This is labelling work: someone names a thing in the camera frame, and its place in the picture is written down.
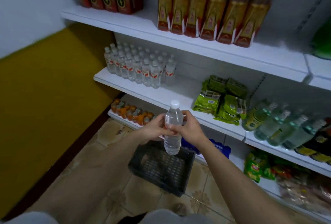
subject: yellow wall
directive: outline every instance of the yellow wall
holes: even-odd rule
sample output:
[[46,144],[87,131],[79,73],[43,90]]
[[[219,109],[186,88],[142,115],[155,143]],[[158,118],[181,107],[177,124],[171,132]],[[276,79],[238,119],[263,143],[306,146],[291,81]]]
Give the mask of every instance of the yellow wall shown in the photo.
[[0,60],[0,218],[118,95],[93,81],[113,40],[74,24]]

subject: white wall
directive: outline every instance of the white wall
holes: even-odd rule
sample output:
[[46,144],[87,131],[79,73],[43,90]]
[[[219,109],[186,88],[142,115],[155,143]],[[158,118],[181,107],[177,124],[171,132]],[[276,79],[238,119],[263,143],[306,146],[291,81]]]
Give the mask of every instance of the white wall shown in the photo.
[[65,28],[73,0],[0,0],[0,58]]

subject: right hand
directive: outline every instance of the right hand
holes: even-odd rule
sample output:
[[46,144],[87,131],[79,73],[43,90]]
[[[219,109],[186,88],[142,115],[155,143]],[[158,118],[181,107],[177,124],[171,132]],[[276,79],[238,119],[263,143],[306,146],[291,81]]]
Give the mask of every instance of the right hand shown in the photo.
[[199,149],[207,138],[192,113],[189,111],[182,111],[182,113],[186,115],[186,117],[184,117],[187,121],[186,124],[184,126],[170,125],[168,127],[170,130],[178,132],[187,142]]

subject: tiled floor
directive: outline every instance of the tiled floor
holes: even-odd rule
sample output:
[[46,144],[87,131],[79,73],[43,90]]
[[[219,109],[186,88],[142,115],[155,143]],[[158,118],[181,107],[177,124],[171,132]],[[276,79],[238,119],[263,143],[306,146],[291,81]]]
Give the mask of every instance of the tiled floor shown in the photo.
[[[106,148],[111,148],[131,131],[133,130],[109,119],[55,180],[51,188],[56,187],[59,180],[70,176],[71,171],[81,163],[88,162]],[[172,209],[176,203],[184,203],[189,213],[204,214],[214,223],[235,222],[208,167],[197,162],[194,162],[186,193],[180,198],[133,176],[127,167],[123,167],[123,173],[118,176],[116,185],[109,189],[86,220],[86,224],[116,224],[125,216],[135,216],[158,208]],[[306,216],[288,208],[287,210],[297,223],[315,223]]]

